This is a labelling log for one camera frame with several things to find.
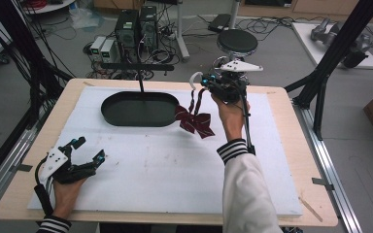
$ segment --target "bow tie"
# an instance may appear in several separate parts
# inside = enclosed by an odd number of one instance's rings
[[[196,103],[194,114],[191,113],[194,104],[193,91],[191,93],[192,100],[190,101],[189,111],[180,105],[175,108],[175,120],[181,121],[181,128],[190,133],[195,133],[196,130],[202,139],[215,135],[210,128],[211,115],[198,113],[199,107],[201,106],[202,92],[204,92],[204,90],[205,89],[201,89],[199,91],[198,102]]]

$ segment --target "oval black tray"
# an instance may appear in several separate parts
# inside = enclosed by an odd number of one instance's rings
[[[177,105],[168,93],[122,91],[106,98],[101,112],[115,126],[162,127],[175,121]]]

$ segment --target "striped cuff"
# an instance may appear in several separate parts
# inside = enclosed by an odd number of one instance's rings
[[[244,139],[234,139],[217,150],[223,164],[240,154],[248,153],[247,144]]]
[[[67,233],[71,222],[56,216],[45,216],[38,232]]]

